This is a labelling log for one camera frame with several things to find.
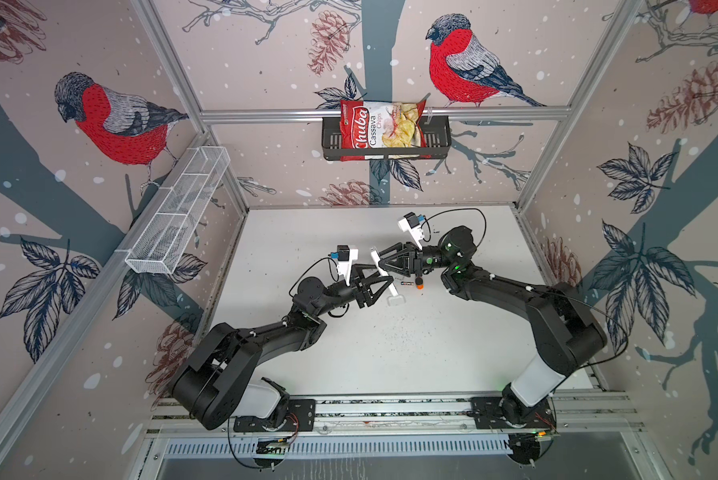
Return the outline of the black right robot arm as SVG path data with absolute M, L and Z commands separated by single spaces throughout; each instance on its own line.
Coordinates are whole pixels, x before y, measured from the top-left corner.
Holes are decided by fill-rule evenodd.
M 592 308 L 570 284 L 524 284 L 477 266 L 472 230 L 458 226 L 435 246 L 398 243 L 378 254 L 379 267 L 422 284 L 439 269 L 448 292 L 466 301 L 482 302 L 513 313 L 530 324 L 536 355 L 502 390 L 503 418 L 513 426 L 527 424 L 558 386 L 583 368 L 607 345 L 607 335 Z

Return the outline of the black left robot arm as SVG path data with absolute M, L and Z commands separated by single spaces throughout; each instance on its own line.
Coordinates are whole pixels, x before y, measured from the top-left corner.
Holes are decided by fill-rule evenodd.
M 227 323 L 212 327 L 168 383 L 167 393 L 208 430 L 233 417 L 254 418 L 266 429 L 280 429 L 292 419 L 290 394 L 269 378 L 253 380 L 257 367 L 281 355 L 311 348 L 327 327 L 321 316 L 354 302 L 374 305 L 393 278 L 353 268 L 350 279 L 329 286 L 310 276 L 302 279 L 292 308 L 281 320 L 256 328 Z

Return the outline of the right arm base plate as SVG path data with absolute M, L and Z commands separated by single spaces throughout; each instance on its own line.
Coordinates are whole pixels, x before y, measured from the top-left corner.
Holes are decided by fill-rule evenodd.
M 474 419 L 478 430 L 553 430 L 557 426 L 549 398 L 527 407 L 519 400 L 498 396 L 472 397 L 468 416 Z

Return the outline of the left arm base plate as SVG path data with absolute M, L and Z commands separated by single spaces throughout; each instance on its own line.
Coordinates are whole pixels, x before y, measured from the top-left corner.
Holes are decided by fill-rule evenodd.
M 235 433 L 311 432 L 316 416 L 314 399 L 281 400 L 267 417 L 237 416 L 232 422 Z

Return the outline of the white air conditioner remote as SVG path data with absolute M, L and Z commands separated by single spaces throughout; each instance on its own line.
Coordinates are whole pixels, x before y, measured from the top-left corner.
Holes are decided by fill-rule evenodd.
M 381 260 L 381 259 L 379 258 L 378 251 L 377 251 L 375 248 L 372 248 L 372 249 L 370 250 L 370 255 L 371 255 L 371 258 L 372 258 L 372 260 L 373 260 L 373 262 L 374 262 L 376 268 L 378 269 L 378 272 L 379 272 L 382 276 L 389 276 L 389 273 L 388 273 L 386 270 L 384 270 L 384 269 L 382 269 L 382 268 L 380 267 L 380 260 Z M 388 291 L 390 292 L 390 296 L 391 296 L 391 295 L 402 295 L 402 294 L 399 293 L 399 291 L 398 291 L 398 289 L 397 289 L 397 287 L 396 287 L 394 278 L 391 278 L 391 284 L 388 286 Z

